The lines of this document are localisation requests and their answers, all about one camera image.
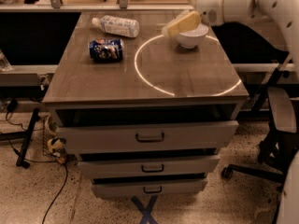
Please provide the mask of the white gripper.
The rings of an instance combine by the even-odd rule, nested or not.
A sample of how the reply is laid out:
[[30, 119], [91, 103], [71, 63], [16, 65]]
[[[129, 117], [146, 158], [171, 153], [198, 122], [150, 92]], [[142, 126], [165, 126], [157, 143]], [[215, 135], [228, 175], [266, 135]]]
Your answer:
[[[227, 22], [246, 22], [254, 14], [255, 0], [187, 0], [195, 4], [203, 23], [219, 26]], [[171, 20], [163, 29], [165, 37], [175, 37], [197, 28], [201, 15], [197, 11], [184, 11]]]

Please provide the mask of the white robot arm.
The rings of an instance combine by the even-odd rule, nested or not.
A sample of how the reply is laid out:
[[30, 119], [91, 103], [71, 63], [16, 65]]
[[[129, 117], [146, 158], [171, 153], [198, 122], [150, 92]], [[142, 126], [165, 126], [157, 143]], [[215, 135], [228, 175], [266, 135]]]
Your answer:
[[[199, 21], [212, 26], [228, 22], [272, 20], [279, 28], [289, 52], [287, 62], [299, 63], [298, 0], [186, 0], [199, 14]], [[277, 174], [230, 164], [224, 178], [233, 172], [258, 176], [282, 184], [281, 199], [272, 224], [299, 224], [298, 118], [285, 90], [267, 89], [270, 131], [260, 143], [259, 161], [279, 170]]]

